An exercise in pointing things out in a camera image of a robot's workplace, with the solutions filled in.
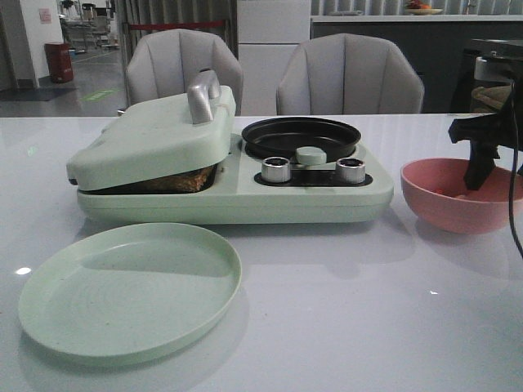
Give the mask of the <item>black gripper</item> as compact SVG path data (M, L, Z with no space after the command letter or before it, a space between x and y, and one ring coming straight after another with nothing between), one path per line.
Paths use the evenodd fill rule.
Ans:
M470 142L470 157L463 177L469 190L478 190L495 168L498 147L522 150L522 101L516 99L516 84L498 113L473 113L471 118L453 120L449 128L452 143Z

